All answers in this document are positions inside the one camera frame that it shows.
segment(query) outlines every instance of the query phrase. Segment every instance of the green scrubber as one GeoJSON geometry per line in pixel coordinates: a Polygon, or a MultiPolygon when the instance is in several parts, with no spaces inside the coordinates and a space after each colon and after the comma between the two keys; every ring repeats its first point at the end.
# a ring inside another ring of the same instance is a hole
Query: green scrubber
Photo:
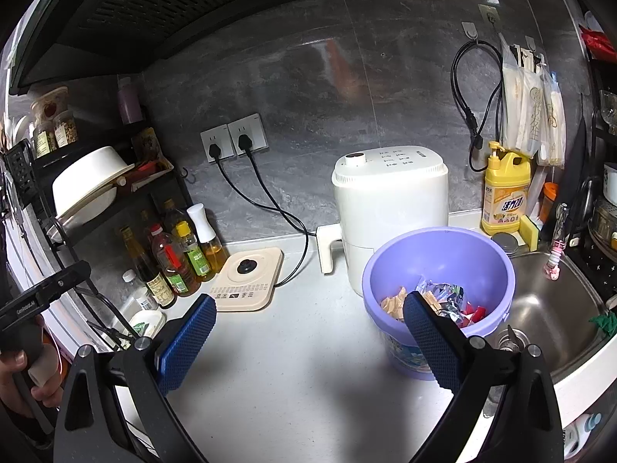
{"type": "Polygon", "coordinates": [[[613,312],[609,312],[608,315],[598,315],[597,317],[592,317],[589,321],[595,323],[611,338],[615,336],[615,333],[617,333],[617,315],[613,312]]]}

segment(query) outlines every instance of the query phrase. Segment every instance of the sink strainer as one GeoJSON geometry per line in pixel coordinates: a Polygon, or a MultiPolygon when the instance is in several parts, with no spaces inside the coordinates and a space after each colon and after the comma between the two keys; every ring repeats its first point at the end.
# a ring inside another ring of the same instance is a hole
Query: sink strainer
{"type": "Polygon", "coordinates": [[[497,335],[497,349],[511,352],[521,352],[530,343],[529,338],[520,329],[508,325],[497,335]]]}

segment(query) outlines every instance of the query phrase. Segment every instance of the stainless steel sink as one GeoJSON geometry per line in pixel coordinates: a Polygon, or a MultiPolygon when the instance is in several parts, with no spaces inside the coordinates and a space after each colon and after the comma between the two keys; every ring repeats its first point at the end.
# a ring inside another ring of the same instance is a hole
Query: stainless steel sink
{"type": "Polygon", "coordinates": [[[575,264],[565,256],[558,280],[547,280],[544,252],[513,257],[516,289],[510,316],[489,337],[493,348],[513,349],[508,324],[525,345],[535,343],[544,352],[554,382],[563,379],[603,345],[604,333],[589,319],[605,306],[575,264]]]}

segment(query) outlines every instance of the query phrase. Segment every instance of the yellow pump dispenser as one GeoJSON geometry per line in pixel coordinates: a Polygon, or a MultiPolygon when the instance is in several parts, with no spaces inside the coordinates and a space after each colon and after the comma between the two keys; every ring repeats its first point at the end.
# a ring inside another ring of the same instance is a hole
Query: yellow pump dispenser
{"type": "Polygon", "coordinates": [[[489,147],[492,154],[484,175],[482,229],[489,235],[514,233],[525,214],[531,164],[527,157],[514,152],[499,159],[497,151],[505,149],[496,140],[490,141],[489,147]]]}

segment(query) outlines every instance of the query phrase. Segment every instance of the sink drain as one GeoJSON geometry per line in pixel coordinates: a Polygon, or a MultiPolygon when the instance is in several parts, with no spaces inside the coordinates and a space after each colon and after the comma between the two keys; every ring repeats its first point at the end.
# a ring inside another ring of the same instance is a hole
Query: sink drain
{"type": "MultiPolygon", "coordinates": [[[[523,342],[523,349],[530,343],[529,338],[520,329],[510,328],[514,336],[523,342]]],[[[519,345],[510,336],[510,330],[504,329],[497,335],[497,349],[508,350],[511,352],[521,352],[519,345]]]]}

